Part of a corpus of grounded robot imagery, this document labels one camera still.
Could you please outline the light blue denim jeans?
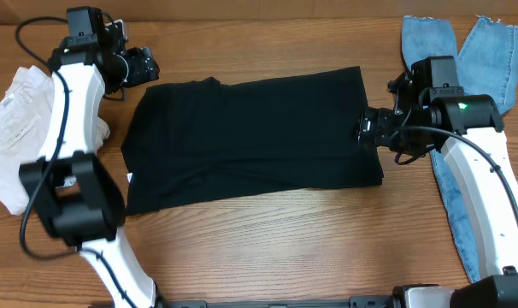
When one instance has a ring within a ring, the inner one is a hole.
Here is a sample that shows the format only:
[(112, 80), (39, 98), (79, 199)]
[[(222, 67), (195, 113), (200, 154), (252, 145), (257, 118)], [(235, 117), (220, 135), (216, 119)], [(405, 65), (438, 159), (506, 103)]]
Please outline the light blue denim jeans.
[[(462, 47), (458, 48), (449, 21), (406, 15), (401, 40), (407, 68), (429, 56), (453, 56), (459, 84), (466, 94), (491, 96), (502, 115), (515, 106), (518, 26), (480, 16)], [(430, 157), (463, 268), (472, 283), (480, 281), (480, 251), (461, 189), (442, 154), (433, 150)]]

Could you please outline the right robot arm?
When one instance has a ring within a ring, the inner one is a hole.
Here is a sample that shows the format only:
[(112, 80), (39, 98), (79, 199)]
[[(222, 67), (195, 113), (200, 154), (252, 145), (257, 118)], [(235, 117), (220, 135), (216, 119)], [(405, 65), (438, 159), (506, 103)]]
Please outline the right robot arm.
[(487, 95), (435, 98), (406, 115), (367, 108), (361, 145), (420, 157), (436, 150), (456, 179), (478, 249), (480, 280), (451, 289), (395, 287), (392, 307), (518, 307), (518, 185), (503, 119)]

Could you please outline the black t-shirt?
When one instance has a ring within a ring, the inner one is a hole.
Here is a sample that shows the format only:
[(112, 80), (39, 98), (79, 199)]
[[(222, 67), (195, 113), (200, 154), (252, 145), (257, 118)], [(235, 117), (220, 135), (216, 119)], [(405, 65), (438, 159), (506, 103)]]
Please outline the black t-shirt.
[(301, 188), (381, 184), (359, 145), (368, 102), (357, 67), (236, 85), (215, 78), (152, 86), (121, 151), (127, 214)]

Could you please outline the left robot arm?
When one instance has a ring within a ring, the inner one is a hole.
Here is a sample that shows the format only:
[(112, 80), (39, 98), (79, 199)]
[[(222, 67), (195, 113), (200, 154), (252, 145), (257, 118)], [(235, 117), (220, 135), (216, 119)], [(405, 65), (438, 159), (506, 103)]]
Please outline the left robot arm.
[(38, 158), (19, 177), (52, 238), (80, 255), (108, 289), (114, 307), (164, 307), (156, 282), (141, 267), (127, 238), (121, 191), (94, 148), (103, 96), (156, 80), (150, 48), (125, 46), (123, 36), (67, 37), (47, 62), (55, 96)]

